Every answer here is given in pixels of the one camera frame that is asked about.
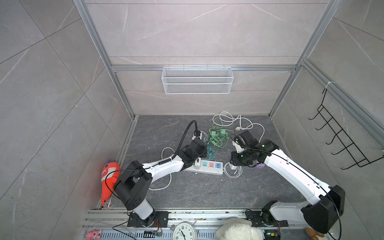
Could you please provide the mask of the white charger with black cable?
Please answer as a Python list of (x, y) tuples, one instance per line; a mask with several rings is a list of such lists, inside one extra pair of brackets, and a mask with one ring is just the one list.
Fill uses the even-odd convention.
[(200, 170), (200, 169), (201, 169), (202, 161), (201, 161), (200, 158), (198, 158), (198, 159), (195, 161), (194, 166), (195, 166), (195, 169), (196, 169), (196, 170)]

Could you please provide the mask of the purple small power strip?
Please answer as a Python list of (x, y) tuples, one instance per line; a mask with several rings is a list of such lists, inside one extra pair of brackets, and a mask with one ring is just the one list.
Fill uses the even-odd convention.
[(256, 165), (256, 168), (263, 169), (265, 166), (266, 166), (265, 164), (259, 163)]

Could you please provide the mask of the white 66W charger with cable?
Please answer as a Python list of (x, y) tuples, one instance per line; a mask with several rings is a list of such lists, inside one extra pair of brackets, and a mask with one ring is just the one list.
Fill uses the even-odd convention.
[(243, 173), (242, 167), (234, 166), (229, 162), (224, 164), (223, 171), (224, 174), (231, 179), (237, 179)]

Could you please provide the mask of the white multicolour power strip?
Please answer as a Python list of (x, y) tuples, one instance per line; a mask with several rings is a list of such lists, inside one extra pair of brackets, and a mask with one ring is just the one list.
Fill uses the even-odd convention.
[(194, 164), (185, 169), (187, 172), (194, 172), (194, 173), (202, 173), (202, 174), (209, 174), (209, 175), (217, 175), (222, 176), (223, 171), (223, 163), (222, 162), (215, 162), (215, 161), (209, 161), (209, 160), (202, 160), (202, 166), (200, 170), (196, 170)]

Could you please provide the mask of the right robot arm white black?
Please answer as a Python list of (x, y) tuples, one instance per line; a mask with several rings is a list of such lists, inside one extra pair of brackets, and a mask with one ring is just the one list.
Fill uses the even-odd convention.
[(231, 135), (231, 139), (236, 148), (231, 153), (231, 165), (265, 165), (279, 173), (305, 197), (305, 201), (298, 203), (270, 201), (258, 217), (251, 217), (256, 227), (297, 224), (328, 234), (335, 223), (341, 222), (346, 197), (344, 189), (338, 185), (331, 187), (314, 177), (268, 139), (258, 141), (249, 131)]

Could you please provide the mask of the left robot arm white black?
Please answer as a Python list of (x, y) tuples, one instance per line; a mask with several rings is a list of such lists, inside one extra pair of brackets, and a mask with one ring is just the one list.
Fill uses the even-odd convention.
[(147, 164), (133, 161), (124, 170), (114, 170), (105, 174), (102, 182), (128, 211), (135, 213), (143, 224), (148, 226), (156, 215), (146, 199), (152, 182), (172, 173), (184, 171), (206, 155), (207, 144), (201, 140), (197, 121), (192, 120), (173, 155)]

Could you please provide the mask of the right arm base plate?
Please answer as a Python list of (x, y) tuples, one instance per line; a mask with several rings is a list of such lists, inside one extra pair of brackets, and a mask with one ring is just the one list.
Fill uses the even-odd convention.
[(287, 221), (276, 220), (270, 210), (266, 207), (258, 210), (245, 210), (247, 220), (251, 221), (252, 227), (288, 227)]

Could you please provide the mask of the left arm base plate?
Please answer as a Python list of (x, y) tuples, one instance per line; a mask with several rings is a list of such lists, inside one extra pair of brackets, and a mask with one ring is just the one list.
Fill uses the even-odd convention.
[(130, 213), (127, 227), (135, 228), (166, 228), (169, 221), (169, 212), (167, 211), (154, 211), (147, 219), (141, 219), (136, 213)]

